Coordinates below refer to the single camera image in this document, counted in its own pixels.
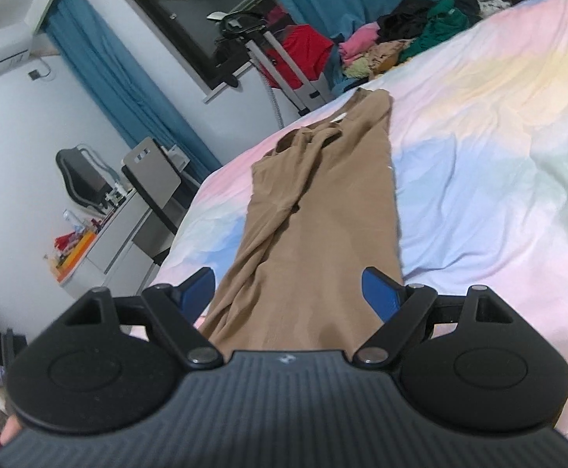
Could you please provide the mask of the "person's right hand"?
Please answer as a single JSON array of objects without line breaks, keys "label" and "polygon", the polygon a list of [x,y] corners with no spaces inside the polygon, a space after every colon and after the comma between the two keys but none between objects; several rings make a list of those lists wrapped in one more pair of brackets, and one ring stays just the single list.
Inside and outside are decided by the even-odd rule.
[{"label": "person's right hand", "polygon": [[16,437],[23,427],[15,415],[8,417],[2,432],[0,432],[0,445],[5,446]]}]

